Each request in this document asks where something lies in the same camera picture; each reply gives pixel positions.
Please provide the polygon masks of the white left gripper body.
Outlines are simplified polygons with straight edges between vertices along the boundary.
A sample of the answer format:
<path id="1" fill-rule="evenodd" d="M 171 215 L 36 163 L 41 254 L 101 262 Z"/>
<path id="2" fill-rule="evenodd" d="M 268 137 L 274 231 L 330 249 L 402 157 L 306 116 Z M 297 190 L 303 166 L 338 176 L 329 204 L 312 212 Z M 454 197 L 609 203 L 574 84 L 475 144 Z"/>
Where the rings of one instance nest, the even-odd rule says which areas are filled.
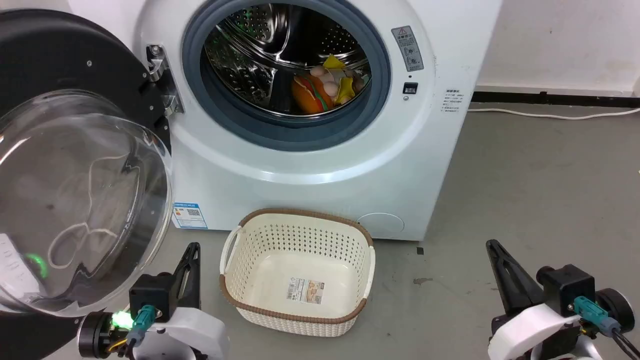
<path id="1" fill-rule="evenodd" d="M 192 307 L 178 307 L 167 322 L 155 322 L 141 345 L 136 360 L 225 360 L 230 339 L 226 325 L 217 317 Z"/>

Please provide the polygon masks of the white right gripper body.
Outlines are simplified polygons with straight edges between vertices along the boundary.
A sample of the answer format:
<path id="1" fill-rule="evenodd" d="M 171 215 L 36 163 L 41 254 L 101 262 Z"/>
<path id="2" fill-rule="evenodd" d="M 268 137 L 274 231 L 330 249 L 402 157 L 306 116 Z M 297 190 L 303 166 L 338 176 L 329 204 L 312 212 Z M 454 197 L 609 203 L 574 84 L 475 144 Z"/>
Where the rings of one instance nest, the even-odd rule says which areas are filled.
<path id="1" fill-rule="evenodd" d="M 525 309 L 506 322 L 489 340 L 487 355 L 490 360 L 516 360 L 531 351 L 531 360 L 541 360 L 542 343 L 560 331 L 564 325 L 572 325 L 579 316 L 563 316 L 546 304 Z"/>

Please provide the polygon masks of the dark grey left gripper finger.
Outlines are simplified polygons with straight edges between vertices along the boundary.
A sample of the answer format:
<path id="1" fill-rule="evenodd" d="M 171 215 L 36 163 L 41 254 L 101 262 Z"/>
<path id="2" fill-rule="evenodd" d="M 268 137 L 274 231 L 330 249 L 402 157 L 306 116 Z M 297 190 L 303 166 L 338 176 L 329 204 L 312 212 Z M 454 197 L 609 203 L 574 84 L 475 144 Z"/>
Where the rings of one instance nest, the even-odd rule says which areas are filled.
<path id="1" fill-rule="evenodd" d="M 174 270 L 172 290 L 176 305 L 202 309 L 201 305 L 201 244 L 189 243 Z"/>

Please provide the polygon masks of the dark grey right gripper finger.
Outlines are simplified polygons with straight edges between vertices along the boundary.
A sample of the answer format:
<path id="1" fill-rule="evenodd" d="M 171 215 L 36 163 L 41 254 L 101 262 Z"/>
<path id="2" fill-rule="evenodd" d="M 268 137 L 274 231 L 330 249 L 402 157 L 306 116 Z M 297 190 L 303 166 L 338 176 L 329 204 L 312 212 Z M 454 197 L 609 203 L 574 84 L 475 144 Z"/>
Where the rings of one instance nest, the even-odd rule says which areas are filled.
<path id="1" fill-rule="evenodd" d="M 537 281 L 498 240 L 487 240 L 486 250 L 505 315 L 513 317 L 544 303 L 544 292 Z"/>

